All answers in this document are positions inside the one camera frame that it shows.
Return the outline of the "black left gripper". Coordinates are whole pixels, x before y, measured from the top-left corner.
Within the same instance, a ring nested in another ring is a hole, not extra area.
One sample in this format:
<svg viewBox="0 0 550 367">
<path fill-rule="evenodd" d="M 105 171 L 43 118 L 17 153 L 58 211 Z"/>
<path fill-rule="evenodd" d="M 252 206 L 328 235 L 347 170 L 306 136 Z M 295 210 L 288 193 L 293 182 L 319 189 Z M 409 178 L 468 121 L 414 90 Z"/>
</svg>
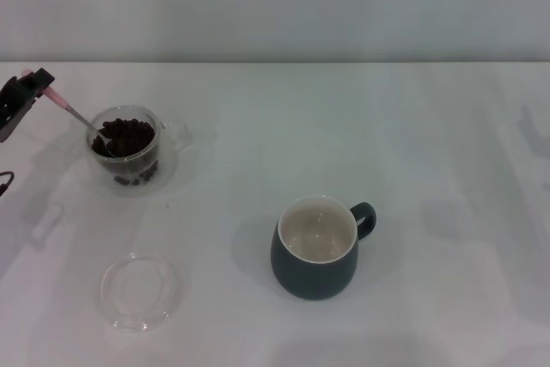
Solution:
<svg viewBox="0 0 550 367">
<path fill-rule="evenodd" d="M 16 76 L 11 77 L 1 89 L 1 136 L 5 142 L 19 125 L 36 99 L 50 87 L 55 77 L 44 68 L 24 73 L 24 87 Z"/>
</svg>

